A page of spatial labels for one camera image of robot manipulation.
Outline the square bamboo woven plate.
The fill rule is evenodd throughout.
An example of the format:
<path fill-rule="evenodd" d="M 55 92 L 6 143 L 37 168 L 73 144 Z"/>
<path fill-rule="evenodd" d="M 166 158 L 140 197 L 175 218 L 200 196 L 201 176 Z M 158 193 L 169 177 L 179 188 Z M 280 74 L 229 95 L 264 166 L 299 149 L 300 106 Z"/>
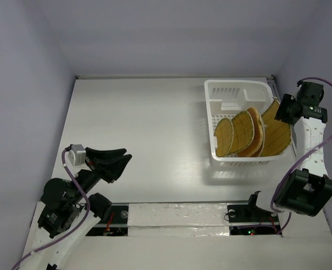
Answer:
<path fill-rule="evenodd" d="M 275 119 L 279 107 L 280 102 L 274 98 L 267 110 L 262 114 L 264 146 L 261 157 L 281 155 L 291 144 L 290 125 Z"/>

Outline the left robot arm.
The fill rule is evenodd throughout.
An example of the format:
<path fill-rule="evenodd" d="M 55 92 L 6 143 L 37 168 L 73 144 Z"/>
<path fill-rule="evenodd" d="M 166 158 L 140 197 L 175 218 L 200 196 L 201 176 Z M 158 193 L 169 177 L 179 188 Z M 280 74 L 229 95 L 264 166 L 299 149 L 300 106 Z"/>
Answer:
<path fill-rule="evenodd" d="M 52 178 L 44 185 L 44 207 L 37 220 L 31 251 L 18 269 L 64 269 L 86 236 L 127 236 L 129 206 L 113 204 L 92 192 L 99 181 L 118 180 L 132 155 L 126 149 L 95 150 L 70 145 L 61 153 L 69 179 Z"/>

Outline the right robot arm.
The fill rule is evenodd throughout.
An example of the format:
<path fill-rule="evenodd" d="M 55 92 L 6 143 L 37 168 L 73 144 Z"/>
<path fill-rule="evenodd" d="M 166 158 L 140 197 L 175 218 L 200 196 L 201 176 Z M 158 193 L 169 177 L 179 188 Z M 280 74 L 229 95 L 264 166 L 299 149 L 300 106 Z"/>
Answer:
<path fill-rule="evenodd" d="M 320 106 L 326 79 L 306 77 L 297 82 L 295 95 L 285 94 L 271 115 L 275 124 L 290 128 L 296 137 L 296 161 L 283 177 L 274 178 L 268 188 L 256 191 L 254 201 L 245 206 L 246 216 L 259 220 L 265 212 L 283 212 L 316 216 L 332 197 L 332 179 L 328 176 L 324 146 L 332 134 L 324 138 L 328 121 L 327 109 Z"/>

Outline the white plastic dish rack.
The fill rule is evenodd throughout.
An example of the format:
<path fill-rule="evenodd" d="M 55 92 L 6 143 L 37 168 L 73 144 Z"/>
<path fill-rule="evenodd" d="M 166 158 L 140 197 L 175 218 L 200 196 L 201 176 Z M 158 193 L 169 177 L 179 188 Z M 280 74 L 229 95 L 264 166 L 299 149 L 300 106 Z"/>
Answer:
<path fill-rule="evenodd" d="M 269 157 L 238 157 L 228 154 L 225 157 L 216 156 L 217 139 L 214 136 L 218 122 L 223 118 L 230 120 L 241 111 L 255 107 L 260 115 L 267 110 L 275 97 L 271 87 L 264 83 L 251 80 L 207 80 L 204 83 L 207 107 L 208 129 L 210 138 L 211 162 L 214 167 L 247 167 L 264 165 L 283 160 L 295 154 L 293 138 L 286 150 L 277 156 Z"/>

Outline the thick tan woven plate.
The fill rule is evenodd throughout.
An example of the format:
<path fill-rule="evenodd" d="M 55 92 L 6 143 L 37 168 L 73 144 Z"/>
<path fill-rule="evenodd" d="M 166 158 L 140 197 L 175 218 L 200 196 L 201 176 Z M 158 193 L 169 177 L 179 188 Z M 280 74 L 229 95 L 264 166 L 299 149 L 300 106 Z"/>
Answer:
<path fill-rule="evenodd" d="M 265 129 L 262 117 L 255 107 L 250 107 L 247 112 L 252 117 L 254 124 L 254 138 L 251 144 L 244 150 L 237 153 L 238 157 L 242 158 L 257 158 L 261 156 L 262 150 L 264 148 L 265 140 Z"/>

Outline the medium round bamboo plate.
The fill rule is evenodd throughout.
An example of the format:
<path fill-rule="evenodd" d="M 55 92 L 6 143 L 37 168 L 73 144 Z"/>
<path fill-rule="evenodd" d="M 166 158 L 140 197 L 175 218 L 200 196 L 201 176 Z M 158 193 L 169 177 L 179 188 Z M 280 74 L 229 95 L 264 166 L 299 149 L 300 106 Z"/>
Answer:
<path fill-rule="evenodd" d="M 229 154 L 245 150 L 253 141 L 254 124 L 249 112 L 241 111 L 231 119 L 234 128 L 232 145 Z"/>

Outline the small round bamboo plate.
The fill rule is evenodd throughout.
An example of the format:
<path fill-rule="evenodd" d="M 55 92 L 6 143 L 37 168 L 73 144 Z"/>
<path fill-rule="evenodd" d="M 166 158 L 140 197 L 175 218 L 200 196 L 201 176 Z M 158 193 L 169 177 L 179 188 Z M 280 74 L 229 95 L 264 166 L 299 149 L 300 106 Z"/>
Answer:
<path fill-rule="evenodd" d="M 216 156 L 219 158 L 227 156 L 234 138 L 232 121 L 229 118 L 221 119 L 215 128 L 214 136 L 217 139 Z"/>

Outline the white foam strip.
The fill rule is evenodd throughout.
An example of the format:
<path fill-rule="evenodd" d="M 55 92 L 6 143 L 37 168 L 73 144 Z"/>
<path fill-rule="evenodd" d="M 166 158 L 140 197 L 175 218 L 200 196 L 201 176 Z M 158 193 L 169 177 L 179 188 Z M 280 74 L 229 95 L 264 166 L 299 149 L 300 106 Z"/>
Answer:
<path fill-rule="evenodd" d="M 229 223 L 224 219 L 226 210 L 225 203 L 130 204 L 128 236 L 229 236 Z"/>

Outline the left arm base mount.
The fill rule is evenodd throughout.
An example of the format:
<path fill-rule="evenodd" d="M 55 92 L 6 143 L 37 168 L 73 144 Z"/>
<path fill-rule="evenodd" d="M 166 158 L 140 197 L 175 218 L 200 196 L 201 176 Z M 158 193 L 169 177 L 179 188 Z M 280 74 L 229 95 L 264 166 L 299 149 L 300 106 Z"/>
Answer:
<path fill-rule="evenodd" d="M 103 218 L 87 236 L 128 236 L 128 204 L 113 204 L 110 215 Z"/>

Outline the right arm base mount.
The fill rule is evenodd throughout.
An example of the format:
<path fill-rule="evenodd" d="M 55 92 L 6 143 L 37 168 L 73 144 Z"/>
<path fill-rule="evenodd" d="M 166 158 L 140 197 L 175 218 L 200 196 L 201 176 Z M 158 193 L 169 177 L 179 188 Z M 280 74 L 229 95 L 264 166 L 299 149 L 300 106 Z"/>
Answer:
<path fill-rule="evenodd" d="M 276 235 L 281 229 L 278 216 L 247 204 L 228 205 L 223 218 L 231 236 Z"/>

